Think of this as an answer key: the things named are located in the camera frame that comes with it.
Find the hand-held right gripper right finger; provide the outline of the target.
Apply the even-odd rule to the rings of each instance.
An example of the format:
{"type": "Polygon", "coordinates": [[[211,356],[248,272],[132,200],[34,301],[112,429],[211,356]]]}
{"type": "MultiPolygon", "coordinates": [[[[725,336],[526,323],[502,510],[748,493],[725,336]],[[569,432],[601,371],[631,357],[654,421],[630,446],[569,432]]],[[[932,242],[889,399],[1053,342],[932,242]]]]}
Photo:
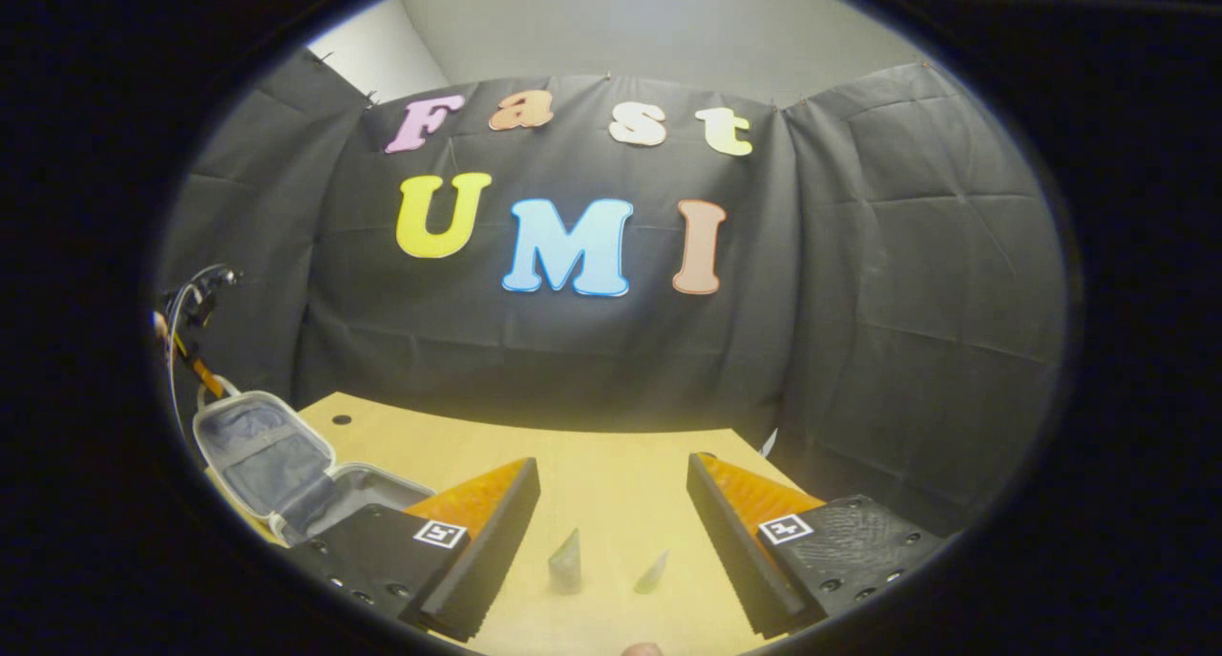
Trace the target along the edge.
{"type": "Polygon", "coordinates": [[[822,502],[708,453],[686,462],[686,491],[764,638],[873,603],[948,541],[864,495],[822,502]]]}

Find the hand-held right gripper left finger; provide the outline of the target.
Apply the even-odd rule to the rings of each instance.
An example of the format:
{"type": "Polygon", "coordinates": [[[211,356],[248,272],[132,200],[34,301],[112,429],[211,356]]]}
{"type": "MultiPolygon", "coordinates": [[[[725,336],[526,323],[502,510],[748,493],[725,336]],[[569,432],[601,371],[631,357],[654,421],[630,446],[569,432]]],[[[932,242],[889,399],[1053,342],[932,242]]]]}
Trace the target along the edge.
{"type": "Polygon", "coordinates": [[[536,458],[521,457],[406,508],[363,505],[286,556],[389,621],[467,643],[514,563],[538,495],[536,458]]]}

